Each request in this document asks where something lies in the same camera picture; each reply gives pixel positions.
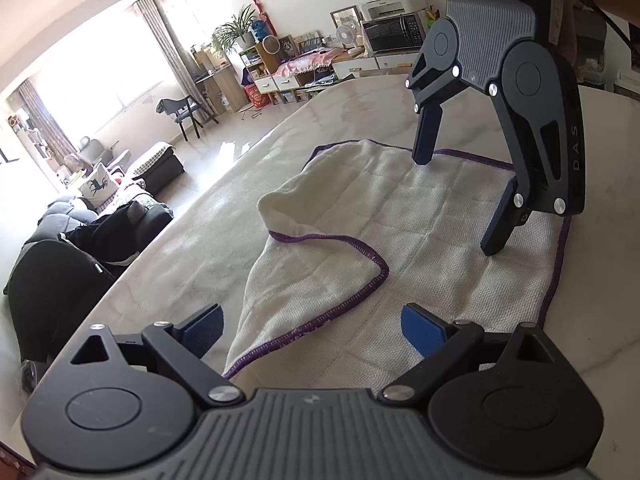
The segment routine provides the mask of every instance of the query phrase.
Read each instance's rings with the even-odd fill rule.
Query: cable
[[[626,36],[626,34],[622,31],[622,29],[618,27],[618,24],[616,22],[614,22],[604,10],[602,10],[599,6],[597,6],[596,2],[594,2],[593,0],[578,0],[578,1],[584,3],[586,6],[590,7],[598,15],[600,15],[602,19],[605,22],[607,22],[607,25],[609,25],[609,27],[611,27],[613,31],[617,35],[619,35],[620,39],[625,42],[626,46],[629,47],[629,50],[631,50],[631,52],[635,52],[640,56],[640,50],[638,49],[638,47],[631,42],[631,40]]]

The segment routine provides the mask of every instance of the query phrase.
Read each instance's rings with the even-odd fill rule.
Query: microwave
[[[373,54],[420,50],[429,27],[424,10],[363,22],[362,30]]]

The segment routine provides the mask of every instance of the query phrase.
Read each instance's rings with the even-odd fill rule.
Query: printer
[[[375,0],[361,4],[360,12],[365,22],[373,22],[400,14],[412,14],[427,6],[427,0]]]

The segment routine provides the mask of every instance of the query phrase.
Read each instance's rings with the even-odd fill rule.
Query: curtain
[[[206,75],[206,72],[203,73],[203,71],[196,64],[193,57],[191,57],[191,54],[187,52],[186,49],[182,46],[182,43],[178,39],[178,35],[176,34],[175,29],[171,24],[171,20],[167,16],[166,11],[162,6],[164,2],[165,0],[154,0],[154,3],[158,8],[158,14],[160,14],[160,19],[164,23],[164,26],[166,27],[166,31],[169,33],[169,37],[171,38],[171,41],[174,44],[175,49],[178,51],[178,56],[180,56],[180,59],[184,63],[185,67],[187,67],[187,70],[189,71],[189,74],[191,74],[192,79]]]
[[[18,94],[20,94],[20,97],[23,98],[24,103],[27,105],[27,113],[29,114],[31,122],[40,130],[42,137],[47,141],[47,144],[53,152],[53,157],[56,159],[56,162],[62,166],[65,163],[65,157],[77,153],[78,150],[49,113],[29,79],[18,86]]]
[[[213,116],[213,110],[196,87],[193,79],[191,79],[191,74],[180,59],[180,55],[164,26],[155,0],[138,0],[136,1],[136,6],[142,13],[151,32],[156,37],[158,45],[160,45],[160,49],[171,70],[174,72],[175,78],[180,88],[182,88],[182,91],[185,95],[190,94],[209,115]]]

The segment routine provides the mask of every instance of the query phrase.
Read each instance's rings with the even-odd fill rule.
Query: white marble surface
[[[244,284],[264,247],[258,199],[300,171],[313,148],[369,138],[412,146],[417,117],[401,76],[345,82],[302,107],[254,146],[147,248],[88,317],[114,332],[178,321],[205,304],[225,311],[225,333],[205,357],[222,370]],[[546,331],[601,402],[605,430],[591,469],[637,480],[640,470],[638,162],[640,104],[582,89],[587,202],[574,219]],[[488,98],[466,90],[445,108],[437,147],[510,160]]]

